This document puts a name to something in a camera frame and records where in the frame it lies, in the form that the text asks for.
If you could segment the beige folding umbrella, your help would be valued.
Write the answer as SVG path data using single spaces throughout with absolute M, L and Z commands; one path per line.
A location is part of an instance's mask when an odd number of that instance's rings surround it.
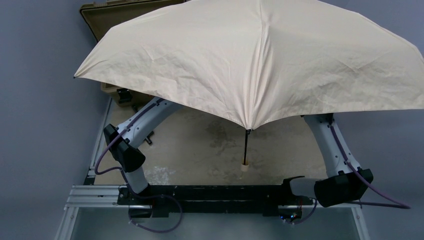
M 300 115 L 421 110 L 424 58 L 366 16 L 319 0 L 190 0 L 111 27 L 75 78 L 247 130 Z

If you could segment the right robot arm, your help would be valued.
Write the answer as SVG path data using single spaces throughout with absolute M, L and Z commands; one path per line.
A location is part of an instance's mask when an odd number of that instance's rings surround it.
M 297 176 L 283 180 L 291 196 L 313 198 L 323 207 L 359 200 L 374 180 L 352 155 L 333 114 L 304 115 L 324 160 L 327 178 Z

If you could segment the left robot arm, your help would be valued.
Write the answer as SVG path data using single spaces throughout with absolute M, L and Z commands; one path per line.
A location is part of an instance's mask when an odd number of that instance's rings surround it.
M 144 195 L 149 186 L 143 170 L 146 157 L 139 146 L 158 125 L 182 107 L 181 104 L 154 97 L 127 121 L 103 128 L 108 151 L 119 162 L 124 179 L 135 194 Z

